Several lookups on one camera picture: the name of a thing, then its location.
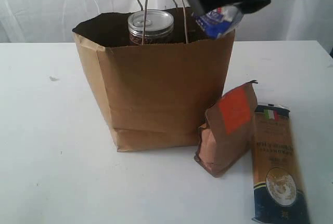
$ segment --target white backdrop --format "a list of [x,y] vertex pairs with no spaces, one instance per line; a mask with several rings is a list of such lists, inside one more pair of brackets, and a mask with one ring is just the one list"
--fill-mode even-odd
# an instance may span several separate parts
[[[149,0],[148,6],[165,9],[173,4],[171,0]],[[72,42],[71,30],[81,21],[102,12],[138,10],[136,0],[0,0],[0,42]],[[333,0],[273,0],[261,11],[244,17],[236,38],[315,39],[330,52]]]

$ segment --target white table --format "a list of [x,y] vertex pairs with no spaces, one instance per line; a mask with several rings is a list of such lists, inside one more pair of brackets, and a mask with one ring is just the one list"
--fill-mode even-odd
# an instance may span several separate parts
[[[117,153],[74,43],[0,44],[0,78],[1,223],[252,222],[251,154],[215,179],[196,147]],[[315,41],[235,43],[225,91],[252,79],[291,109],[313,223],[331,223],[333,59]]]

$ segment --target brown coffee bag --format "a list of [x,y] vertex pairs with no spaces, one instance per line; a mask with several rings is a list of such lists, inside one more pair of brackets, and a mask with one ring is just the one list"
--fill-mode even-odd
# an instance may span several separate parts
[[257,82],[229,91],[206,110],[195,160],[214,177],[225,173],[250,148],[258,104],[253,83]]

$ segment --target paper bag handle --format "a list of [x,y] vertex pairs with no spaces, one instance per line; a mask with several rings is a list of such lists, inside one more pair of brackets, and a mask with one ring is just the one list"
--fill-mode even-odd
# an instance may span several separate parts
[[[185,39],[186,43],[188,44],[188,37],[187,37],[187,23],[186,23],[186,9],[185,9],[185,3],[184,0],[182,0],[183,3],[183,12],[184,12],[184,29],[185,29]],[[148,0],[145,0],[145,14],[144,14],[144,29],[142,32],[142,42],[141,44],[145,44],[145,34],[146,34],[146,19],[147,19],[147,5],[148,5]]]

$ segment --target orange label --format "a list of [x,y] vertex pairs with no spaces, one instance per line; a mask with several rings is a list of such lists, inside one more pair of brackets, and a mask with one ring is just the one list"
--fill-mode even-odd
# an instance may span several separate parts
[[251,110],[244,87],[238,87],[227,93],[219,102],[227,134],[251,120]]

